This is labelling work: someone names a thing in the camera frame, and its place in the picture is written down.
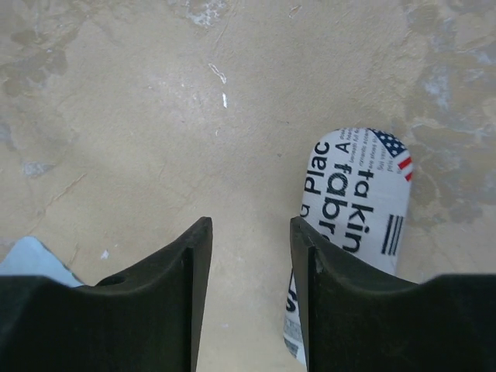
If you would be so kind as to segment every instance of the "beige surface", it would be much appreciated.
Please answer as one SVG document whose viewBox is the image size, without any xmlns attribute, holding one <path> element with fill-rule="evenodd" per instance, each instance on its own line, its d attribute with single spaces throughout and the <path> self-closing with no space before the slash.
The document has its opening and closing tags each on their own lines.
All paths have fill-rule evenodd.
<svg viewBox="0 0 496 372">
<path fill-rule="evenodd" d="M 198 370 L 303 370 L 288 223 L 324 133 L 409 145 L 402 277 L 496 271 L 495 23 L 493 0 L 0 2 L 0 254 L 32 234 L 94 284 L 210 215 Z"/>
</svg>

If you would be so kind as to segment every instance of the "light blue cloth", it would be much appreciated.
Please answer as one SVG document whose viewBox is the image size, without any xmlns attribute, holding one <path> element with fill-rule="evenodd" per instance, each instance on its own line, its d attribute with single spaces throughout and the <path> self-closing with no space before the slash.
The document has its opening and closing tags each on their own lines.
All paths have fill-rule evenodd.
<svg viewBox="0 0 496 372">
<path fill-rule="evenodd" d="M 0 275 L 42 275 L 68 287 L 83 285 L 37 238 L 25 236 L 0 262 Z"/>
</svg>

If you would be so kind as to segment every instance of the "concrete floor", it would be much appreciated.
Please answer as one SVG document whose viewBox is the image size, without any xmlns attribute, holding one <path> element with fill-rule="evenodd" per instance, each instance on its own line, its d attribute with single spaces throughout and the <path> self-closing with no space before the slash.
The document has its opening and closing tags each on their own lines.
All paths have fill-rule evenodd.
<svg viewBox="0 0 496 372">
<path fill-rule="evenodd" d="M 94 284 L 213 218 L 200 371 L 303 370 L 288 224 L 334 129 L 412 152 L 401 277 L 496 271 L 494 0 L 5 0 L 0 84 L 0 255 Z"/>
</svg>

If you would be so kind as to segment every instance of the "red and white stripe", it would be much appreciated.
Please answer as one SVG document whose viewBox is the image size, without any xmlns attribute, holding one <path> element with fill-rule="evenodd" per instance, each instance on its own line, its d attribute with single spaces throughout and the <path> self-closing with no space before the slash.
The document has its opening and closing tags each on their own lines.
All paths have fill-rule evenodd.
<svg viewBox="0 0 496 372">
<path fill-rule="evenodd" d="M 401 173 L 405 176 L 405 180 L 410 182 L 413 176 L 413 162 L 408 151 L 403 151 L 399 156 L 395 158 L 398 162 L 398 167 L 401 169 Z"/>
</svg>

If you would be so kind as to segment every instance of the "american flag print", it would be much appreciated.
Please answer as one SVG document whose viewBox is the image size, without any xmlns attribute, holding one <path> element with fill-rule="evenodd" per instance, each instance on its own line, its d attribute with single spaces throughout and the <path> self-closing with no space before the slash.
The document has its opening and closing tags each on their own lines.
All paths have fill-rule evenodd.
<svg viewBox="0 0 496 372">
<path fill-rule="evenodd" d="M 405 180 L 410 182 L 413 175 L 413 163 L 410 157 L 410 152 L 405 145 L 395 136 L 382 130 L 371 129 L 384 148 L 389 152 L 391 157 L 396 160 L 401 173 L 405 176 Z"/>
</svg>

